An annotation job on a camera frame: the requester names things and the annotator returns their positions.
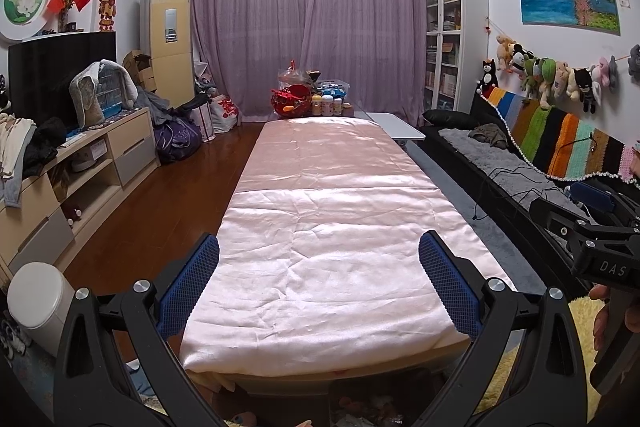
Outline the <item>white round trash bin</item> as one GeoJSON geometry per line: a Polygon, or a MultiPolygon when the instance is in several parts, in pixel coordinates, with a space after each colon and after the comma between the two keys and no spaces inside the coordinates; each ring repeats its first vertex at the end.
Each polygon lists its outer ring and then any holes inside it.
{"type": "Polygon", "coordinates": [[[9,285],[8,308],[29,338],[56,358],[74,295],[73,286],[54,265],[30,262],[9,285]]]}

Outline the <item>striped knitted blanket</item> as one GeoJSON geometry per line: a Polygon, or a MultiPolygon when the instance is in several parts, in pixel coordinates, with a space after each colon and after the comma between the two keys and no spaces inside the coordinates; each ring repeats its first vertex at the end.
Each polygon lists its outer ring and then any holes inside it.
{"type": "Polygon", "coordinates": [[[576,115],[500,88],[479,95],[476,104],[500,118],[512,143],[530,165],[551,179],[578,181],[612,176],[637,182],[634,150],[576,115]]]}

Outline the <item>black sofa bed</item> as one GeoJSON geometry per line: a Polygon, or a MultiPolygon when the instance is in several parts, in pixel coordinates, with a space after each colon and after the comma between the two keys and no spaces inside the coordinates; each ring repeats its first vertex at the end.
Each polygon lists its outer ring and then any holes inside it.
{"type": "Polygon", "coordinates": [[[487,109],[476,104],[475,95],[468,113],[429,109],[423,114],[420,147],[449,178],[465,191],[474,206],[469,210],[472,227],[490,246],[510,243],[502,254],[506,271],[524,291],[558,286],[572,297],[587,294],[588,283],[570,273],[572,256],[562,237],[530,219],[529,206],[537,198],[548,199],[600,225],[596,216],[568,194],[575,182],[596,179],[616,191],[632,188],[612,176],[590,176],[578,181],[551,179],[518,153],[506,125],[487,109]]]}

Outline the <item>wooden tv cabinet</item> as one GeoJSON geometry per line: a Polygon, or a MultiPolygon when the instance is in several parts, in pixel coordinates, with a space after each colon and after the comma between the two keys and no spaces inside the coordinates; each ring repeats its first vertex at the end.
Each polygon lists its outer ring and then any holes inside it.
{"type": "Polygon", "coordinates": [[[58,148],[25,179],[21,206],[1,205],[1,285],[28,262],[65,271],[117,207],[158,166],[150,113],[137,109],[58,148]]]}

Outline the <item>small white side table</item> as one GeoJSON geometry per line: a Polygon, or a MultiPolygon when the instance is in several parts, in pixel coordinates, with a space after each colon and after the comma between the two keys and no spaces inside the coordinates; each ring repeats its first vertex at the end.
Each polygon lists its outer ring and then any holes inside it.
{"type": "Polygon", "coordinates": [[[425,134],[407,124],[391,113],[367,113],[367,117],[378,124],[394,141],[405,143],[408,141],[423,141],[425,134]]]}

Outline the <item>white bookshelf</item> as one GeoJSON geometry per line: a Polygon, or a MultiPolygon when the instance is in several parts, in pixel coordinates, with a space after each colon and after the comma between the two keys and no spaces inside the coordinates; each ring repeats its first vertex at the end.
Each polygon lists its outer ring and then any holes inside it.
{"type": "Polygon", "coordinates": [[[426,0],[424,108],[469,112],[488,53],[489,0],[426,0]]]}

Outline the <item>pink satin tablecloth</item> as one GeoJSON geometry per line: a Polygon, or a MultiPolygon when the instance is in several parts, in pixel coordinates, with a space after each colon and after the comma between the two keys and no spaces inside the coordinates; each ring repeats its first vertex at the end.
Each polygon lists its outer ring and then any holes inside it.
{"type": "Polygon", "coordinates": [[[183,367],[298,377],[461,348],[419,260],[427,231],[485,277],[503,277],[452,202],[374,122],[268,122],[222,218],[183,367]]]}

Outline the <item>purple bag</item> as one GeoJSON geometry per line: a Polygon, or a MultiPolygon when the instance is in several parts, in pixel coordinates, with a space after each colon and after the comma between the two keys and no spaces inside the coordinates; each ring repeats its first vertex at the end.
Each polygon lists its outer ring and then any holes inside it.
{"type": "Polygon", "coordinates": [[[156,155],[163,166],[189,158],[202,145],[198,126],[179,117],[155,127],[154,139],[156,155]]]}

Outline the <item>red basket with items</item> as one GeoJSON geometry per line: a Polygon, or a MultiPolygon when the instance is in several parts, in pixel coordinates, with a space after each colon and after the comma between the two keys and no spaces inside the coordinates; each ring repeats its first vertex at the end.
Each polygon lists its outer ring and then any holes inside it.
{"type": "Polygon", "coordinates": [[[305,117],[310,113],[311,90],[303,83],[293,83],[283,89],[272,90],[270,103],[280,118],[305,117]]]}

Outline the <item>purple curtain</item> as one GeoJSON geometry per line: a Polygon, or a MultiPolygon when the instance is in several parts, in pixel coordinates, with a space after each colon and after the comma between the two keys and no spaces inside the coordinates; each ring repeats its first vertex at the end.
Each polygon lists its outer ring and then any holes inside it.
{"type": "Polygon", "coordinates": [[[196,47],[246,120],[272,116],[288,66],[345,81],[367,110],[423,109],[426,0],[192,0],[196,47]]]}

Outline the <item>black television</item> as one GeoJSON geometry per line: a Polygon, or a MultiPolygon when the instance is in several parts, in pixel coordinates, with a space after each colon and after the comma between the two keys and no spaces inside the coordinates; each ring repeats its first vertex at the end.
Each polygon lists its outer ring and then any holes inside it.
{"type": "Polygon", "coordinates": [[[38,126],[55,117],[67,132],[77,130],[70,83],[104,58],[116,58],[114,32],[66,32],[12,44],[8,64],[13,114],[38,126]]]}

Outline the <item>beige standing air conditioner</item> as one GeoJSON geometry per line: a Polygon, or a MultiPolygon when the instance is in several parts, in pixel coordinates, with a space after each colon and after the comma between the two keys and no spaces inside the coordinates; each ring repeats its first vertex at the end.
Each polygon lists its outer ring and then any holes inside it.
{"type": "Polygon", "coordinates": [[[140,49],[151,57],[155,93],[178,107],[194,98],[191,0],[140,0],[140,49]]]}

